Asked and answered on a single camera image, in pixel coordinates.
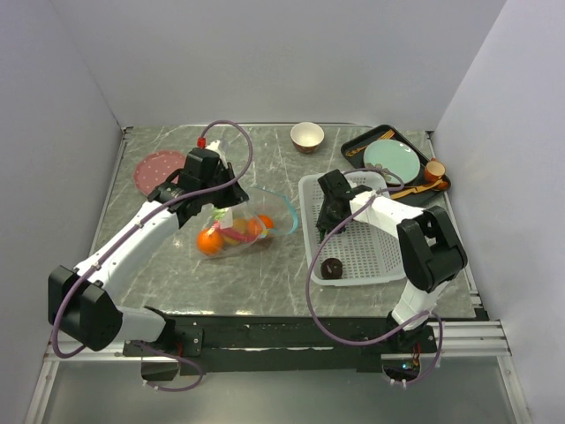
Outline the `green wrinkled fruit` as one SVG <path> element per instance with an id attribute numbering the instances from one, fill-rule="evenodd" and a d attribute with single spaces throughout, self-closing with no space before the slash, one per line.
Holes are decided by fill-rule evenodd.
<path id="1" fill-rule="evenodd" d="M 212 217 L 215 221 L 221 220 L 228 212 L 229 208 L 215 208 Z"/>

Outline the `dark purple mangosteen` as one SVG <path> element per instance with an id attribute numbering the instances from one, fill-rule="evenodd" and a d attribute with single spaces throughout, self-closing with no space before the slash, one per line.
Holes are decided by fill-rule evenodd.
<path id="1" fill-rule="evenodd" d="M 337 258 L 327 258 L 320 265 L 320 274 L 324 280 L 338 280 L 343 277 L 343 263 Z"/>

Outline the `orange tangerine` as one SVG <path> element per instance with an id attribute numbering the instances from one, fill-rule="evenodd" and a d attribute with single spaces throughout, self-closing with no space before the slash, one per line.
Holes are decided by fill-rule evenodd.
<path id="1" fill-rule="evenodd" d="M 266 215 L 256 215 L 247 223 L 247 233 L 255 238 L 264 238 L 275 227 L 274 221 Z"/>
<path id="2" fill-rule="evenodd" d="M 213 228 L 205 229 L 199 233 L 196 239 L 196 246 L 204 255 L 216 255 L 223 249 L 222 235 Z"/>

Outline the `yellow orange mango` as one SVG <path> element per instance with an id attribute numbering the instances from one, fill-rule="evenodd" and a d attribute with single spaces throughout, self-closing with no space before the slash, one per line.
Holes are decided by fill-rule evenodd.
<path id="1" fill-rule="evenodd" d="M 230 227 L 221 228 L 220 233 L 225 243 L 237 246 L 249 241 L 247 234 L 248 221 L 244 218 L 235 218 Z"/>

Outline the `red chili pepper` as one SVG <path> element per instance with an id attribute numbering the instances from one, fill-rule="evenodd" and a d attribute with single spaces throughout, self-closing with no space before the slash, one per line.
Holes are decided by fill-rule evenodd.
<path id="1" fill-rule="evenodd" d="M 241 233 L 234 230 L 232 227 L 221 228 L 219 226 L 213 226 L 212 229 L 217 231 L 222 237 L 230 239 L 238 244 L 241 243 L 252 243 L 256 238 L 252 235 L 246 233 Z"/>

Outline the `clear zip top bag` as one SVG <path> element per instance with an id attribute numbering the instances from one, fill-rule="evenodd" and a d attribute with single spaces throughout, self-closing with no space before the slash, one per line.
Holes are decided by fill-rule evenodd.
<path id="1" fill-rule="evenodd" d="M 247 190 L 249 199 L 227 208 L 211 208 L 195 239 L 199 254 L 209 259 L 242 253 L 259 242 L 290 235 L 298 212 L 283 194 L 262 187 Z"/>

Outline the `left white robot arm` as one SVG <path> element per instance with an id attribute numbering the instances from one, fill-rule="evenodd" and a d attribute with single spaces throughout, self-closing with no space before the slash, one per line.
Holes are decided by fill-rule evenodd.
<path id="1" fill-rule="evenodd" d="M 184 167 L 150 193 L 110 242 L 73 269 L 59 266 L 51 272 L 52 335 L 63 332 L 95 352 L 114 341 L 143 341 L 155 354 L 169 352 L 176 342 L 174 320 L 152 307 L 120 307 L 118 292 L 204 206 L 227 208 L 246 202 L 248 196 L 237 178 L 220 143 L 194 148 Z"/>

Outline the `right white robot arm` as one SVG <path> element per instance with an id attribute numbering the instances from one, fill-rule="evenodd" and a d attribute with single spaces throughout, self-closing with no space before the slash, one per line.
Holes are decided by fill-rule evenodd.
<path id="1" fill-rule="evenodd" d="M 384 190 L 351 186 L 345 174 L 332 170 L 318 178 L 324 201 L 316 228 L 320 246 L 311 264 L 331 238 L 352 221 L 367 223 L 397 239 L 406 285 L 390 313 L 394 325 L 374 341 L 387 339 L 397 352 L 406 352 L 418 339 L 448 282 L 468 264 L 467 254 L 448 212 L 441 207 L 418 208 L 384 196 Z"/>

